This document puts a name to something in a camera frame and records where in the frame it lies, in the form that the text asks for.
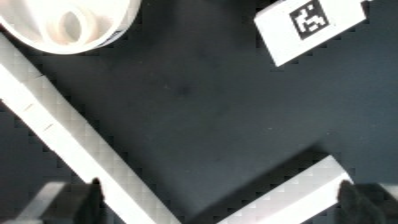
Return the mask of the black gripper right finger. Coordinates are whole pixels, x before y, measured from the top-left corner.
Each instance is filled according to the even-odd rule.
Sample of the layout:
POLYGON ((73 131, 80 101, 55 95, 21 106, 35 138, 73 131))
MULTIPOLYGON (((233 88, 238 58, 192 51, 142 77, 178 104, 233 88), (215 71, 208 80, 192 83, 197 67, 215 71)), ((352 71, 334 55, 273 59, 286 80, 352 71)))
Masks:
POLYGON ((398 184, 341 182, 336 224, 398 224, 398 184))

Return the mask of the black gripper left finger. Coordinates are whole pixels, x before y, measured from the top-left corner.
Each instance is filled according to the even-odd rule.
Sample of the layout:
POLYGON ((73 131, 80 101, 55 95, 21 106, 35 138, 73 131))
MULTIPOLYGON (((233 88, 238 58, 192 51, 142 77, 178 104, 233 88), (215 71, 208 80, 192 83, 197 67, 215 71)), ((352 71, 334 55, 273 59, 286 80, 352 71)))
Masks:
POLYGON ((50 182, 12 219, 12 224, 101 224, 103 200, 98 179, 85 184, 50 182))

